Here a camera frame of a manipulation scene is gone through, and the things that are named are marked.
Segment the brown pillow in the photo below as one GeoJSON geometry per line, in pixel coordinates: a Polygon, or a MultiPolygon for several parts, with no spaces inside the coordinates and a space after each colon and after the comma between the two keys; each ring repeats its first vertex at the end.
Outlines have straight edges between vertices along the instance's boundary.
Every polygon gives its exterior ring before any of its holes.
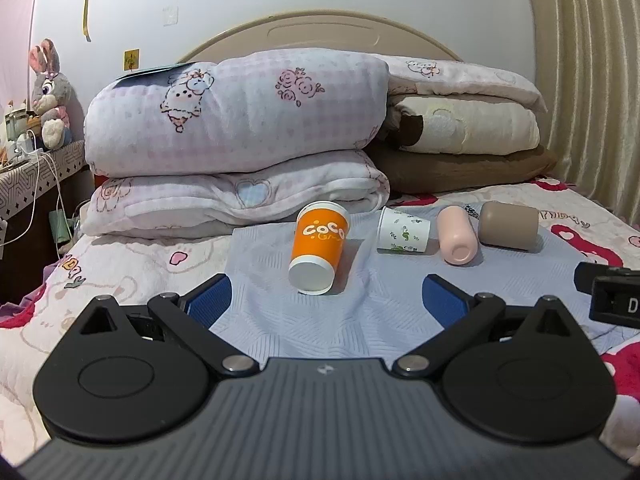
{"type": "Polygon", "coordinates": [[[517,184],[548,173],[558,161],[541,144],[511,155],[449,155],[402,152],[374,139],[364,151],[391,189],[407,194],[517,184]]]}

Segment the white paper cup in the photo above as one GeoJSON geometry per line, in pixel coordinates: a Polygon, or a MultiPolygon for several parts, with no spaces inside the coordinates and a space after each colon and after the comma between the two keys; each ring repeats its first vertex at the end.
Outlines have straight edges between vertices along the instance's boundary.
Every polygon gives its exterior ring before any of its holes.
{"type": "Polygon", "coordinates": [[[385,207],[378,223],[378,248],[423,253],[431,223],[423,218],[385,207]]]}

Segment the pink patterned bedsheet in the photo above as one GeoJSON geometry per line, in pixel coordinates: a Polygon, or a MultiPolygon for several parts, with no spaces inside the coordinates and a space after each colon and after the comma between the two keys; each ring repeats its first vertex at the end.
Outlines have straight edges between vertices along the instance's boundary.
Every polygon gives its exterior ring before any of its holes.
{"type": "MultiPolygon", "coordinates": [[[[540,225],[597,263],[640,269],[639,233],[565,184],[549,178],[437,196],[403,196],[391,203],[446,205],[485,202],[529,205],[540,225]]],[[[44,444],[47,433],[33,403],[33,379],[44,359],[76,316],[96,294],[113,294],[125,303],[145,302],[167,288],[191,290],[221,272],[228,240],[139,240],[83,237],[69,258],[47,279],[33,318],[23,326],[0,329],[0,452],[19,463],[44,444]]],[[[613,327],[620,341],[603,359],[618,388],[615,409],[601,441],[632,463],[640,462],[640,335],[613,327]]]]}

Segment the light blue towel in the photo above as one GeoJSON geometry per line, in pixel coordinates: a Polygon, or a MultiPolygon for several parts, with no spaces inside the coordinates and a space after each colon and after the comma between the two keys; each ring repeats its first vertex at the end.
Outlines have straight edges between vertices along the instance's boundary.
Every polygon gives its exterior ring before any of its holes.
{"type": "MultiPolygon", "coordinates": [[[[430,238],[437,238],[440,209],[405,210],[431,220],[430,238]]],[[[638,332],[589,320],[591,297],[574,287],[575,266],[585,257],[545,228],[533,252],[481,246],[469,264],[454,267],[442,260],[435,240],[425,254],[379,253],[379,218],[380,212],[351,216],[334,288],[323,296],[299,294],[287,280],[295,224],[236,229],[225,271],[231,305],[210,330],[262,364],[270,356],[375,356],[390,365],[442,330],[421,297],[422,280],[435,273],[469,294],[493,292],[507,304],[533,306],[543,294],[558,296],[599,352],[638,332]]]]}

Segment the white cup bottom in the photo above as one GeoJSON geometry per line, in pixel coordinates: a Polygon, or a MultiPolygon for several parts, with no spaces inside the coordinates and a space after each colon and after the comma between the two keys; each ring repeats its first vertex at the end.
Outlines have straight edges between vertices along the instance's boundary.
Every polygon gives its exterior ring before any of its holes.
{"type": "Polygon", "coordinates": [[[324,294],[334,284],[335,271],[320,256],[303,254],[289,264],[289,283],[303,294],[324,294]]]}

